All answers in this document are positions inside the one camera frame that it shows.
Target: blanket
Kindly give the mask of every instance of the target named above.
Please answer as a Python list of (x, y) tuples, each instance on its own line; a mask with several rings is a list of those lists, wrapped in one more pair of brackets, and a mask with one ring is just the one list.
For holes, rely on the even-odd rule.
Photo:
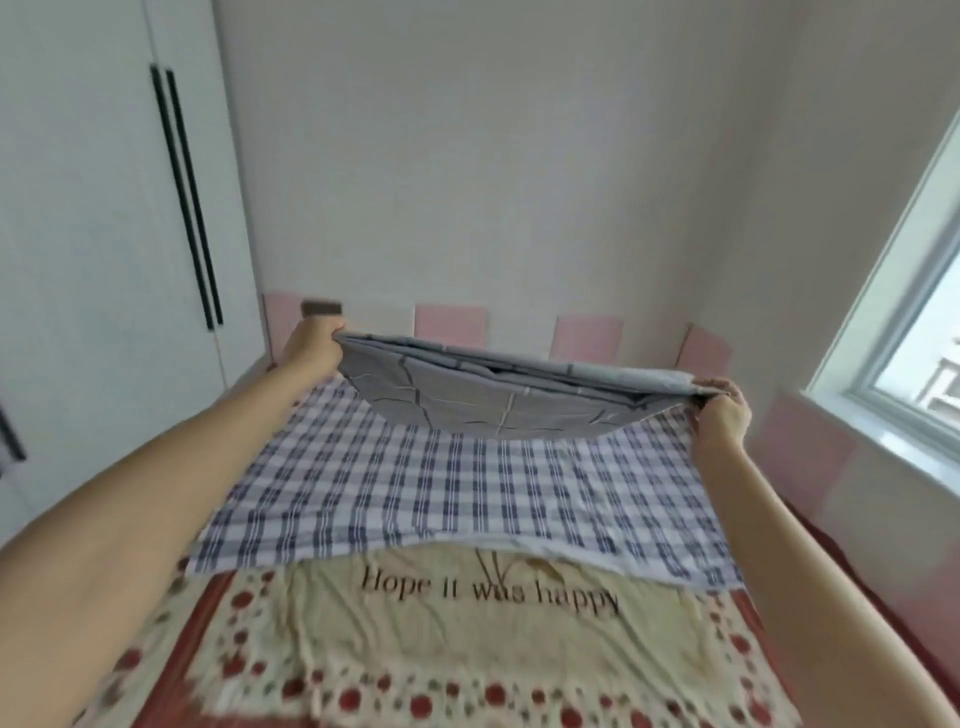
[(394, 425), (471, 437), (598, 437), (716, 390), (683, 372), (564, 364), (406, 336), (337, 332), (340, 371)]
[(414, 725), (800, 719), (743, 591), (427, 545), (178, 573), (76, 728)]

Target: pink wall panel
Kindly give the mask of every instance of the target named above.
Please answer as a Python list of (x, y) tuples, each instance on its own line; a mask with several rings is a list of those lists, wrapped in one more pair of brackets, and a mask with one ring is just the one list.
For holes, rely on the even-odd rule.
[(623, 337), (618, 316), (558, 316), (550, 358), (613, 364)]
[(418, 303), (414, 336), (455, 347), (487, 346), (487, 308), (482, 305)]
[(856, 448), (843, 426), (811, 405), (778, 395), (750, 454), (775, 488), (812, 518)]
[(723, 376), (727, 372), (731, 352), (726, 339), (692, 324), (680, 348), (677, 369), (696, 376)]
[(960, 681), (960, 545), (897, 611), (950, 676)]
[(303, 296), (296, 293), (268, 293), (263, 297), (267, 332), (270, 334), (270, 355), (274, 362), (280, 360), (287, 339), (300, 321), (300, 302), (302, 301)]

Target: black door handle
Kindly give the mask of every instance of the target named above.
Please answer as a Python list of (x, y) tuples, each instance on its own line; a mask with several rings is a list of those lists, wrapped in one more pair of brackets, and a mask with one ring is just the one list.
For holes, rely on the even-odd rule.
[(170, 126), (170, 116), (167, 114), (167, 101), (163, 95), (163, 81), (160, 79), (160, 71), (155, 64), (150, 66), (150, 75), (154, 80), (156, 106), (160, 111), (160, 123), (163, 125), (163, 136), (167, 141), (167, 153), (170, 155), (170, 167), (174, 174), (174, 184), (177, 186), (177, 196), (180, 198), (180, 214), (183, 216), (183, 226), (186, 228), (186, 241), (190, 246), (190, 257), (193, 258), (193, 273), (197, 278), (197, 287), (200, 289), (200, 303), (204, 307), (206, 329), (212, 331), (213, 316), (210, 315), (210, 301), (206, 297), (204, 273), (200, 267), (200, 254), (197, 253), (197, 240), (193, 234), (193, 223), (190, 222), (190, 205), (186, 201), (183, 175), (180, 173), (180, 163), (177, 161), (177, 145), (174, 141), (174, 131)]
[(4, 414), (3, 407), (0, 407), (0, 442), (10, 451), (14, 462), (22, 463), (27, 459), (27, 451), (23, 448), (20, 438), (13, 431), (13, 425), (10, 424), (7, 415)]
[(180, 148), (183, 150), (183, 166), (186, 167), (186, 180), (190, 183), (190, 197), (193, 198), (193, 211), (197, 216), (197, 232), (200, 234), (200, 247), (204, 251), (206, 263), (206, 279), (210, 283), (210, 295), (213, 297), (213, 312), (217, 315), (217, 323), (224, 324), (224, 312), (220, 307), (220, 293), (217, 291), (217, 277), (213, 274), (213, 259), (206, 244), (206, 225), (204, 225), (204, 209), (200, 207), (200, 192), (197, 190), (197, 179), (193, 174), (193, 158), (190, 157), (190, 145), (186, 140), (186, 126), (183, 124), (183, 112), (180, 110), (180, 95), (177, 93), (177, 79), (174, 72), (167, 68), (167, 85), (170, 86), (170, 102), (174, 107), (174, 119), (177, 121), (177, 133), (180, 135)]

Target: window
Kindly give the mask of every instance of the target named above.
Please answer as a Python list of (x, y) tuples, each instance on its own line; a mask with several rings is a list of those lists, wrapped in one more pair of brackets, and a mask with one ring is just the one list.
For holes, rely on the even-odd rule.
[(960, 491), (960, 114), (806, 393)]
[(960, 444), (960, 226), (915, 281), (851, 394), (941, 448)]

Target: window sill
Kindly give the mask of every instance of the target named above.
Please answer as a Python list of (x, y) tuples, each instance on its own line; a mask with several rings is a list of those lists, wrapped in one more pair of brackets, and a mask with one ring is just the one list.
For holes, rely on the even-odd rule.
[(856, 400), (836, 394), (802, 392), (814, 406), (960, 497), (960, 463), (924, 444), (903, 428)]

